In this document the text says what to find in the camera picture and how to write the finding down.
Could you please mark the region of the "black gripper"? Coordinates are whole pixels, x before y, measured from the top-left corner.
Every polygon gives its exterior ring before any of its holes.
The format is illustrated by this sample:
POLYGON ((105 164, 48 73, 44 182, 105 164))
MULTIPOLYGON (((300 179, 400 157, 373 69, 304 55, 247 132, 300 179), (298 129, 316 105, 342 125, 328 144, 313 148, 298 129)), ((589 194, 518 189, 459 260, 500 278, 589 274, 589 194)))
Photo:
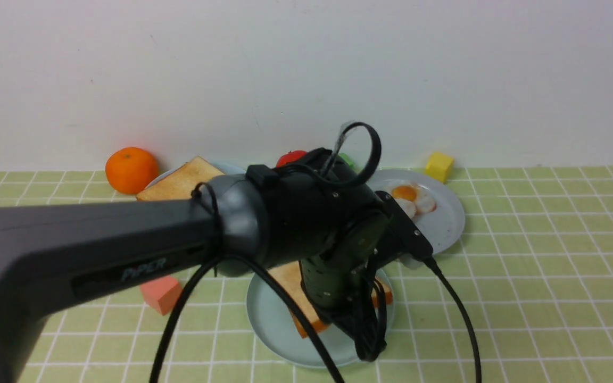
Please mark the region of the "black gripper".
POLYGON ((361 361, 373 362, 385 350, 388 310, 384 284, 374 264, 356 260, 331 267, 320 257, 300 261, 301 286, 319 319, 354 343, 361 361))

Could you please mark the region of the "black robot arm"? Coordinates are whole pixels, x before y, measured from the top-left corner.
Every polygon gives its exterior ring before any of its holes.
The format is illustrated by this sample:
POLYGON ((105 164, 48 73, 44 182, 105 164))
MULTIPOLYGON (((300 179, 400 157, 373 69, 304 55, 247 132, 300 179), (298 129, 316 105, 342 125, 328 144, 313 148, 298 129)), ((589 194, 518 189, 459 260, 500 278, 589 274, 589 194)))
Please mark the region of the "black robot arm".
POLYGON ((371 361, 372 277, 395 255, 391 209, 319 148, 297 162, 251 165, 195 185, 186 199, 0 207, 0 382, 15 382, 48 317, 124 289, 198 267, 175 305, 156 352, 151 382, 192 289, 211 269, 263 277, 296 310, 268 270, 297 261, 302 288, 326 320, 345 330, 371 361))

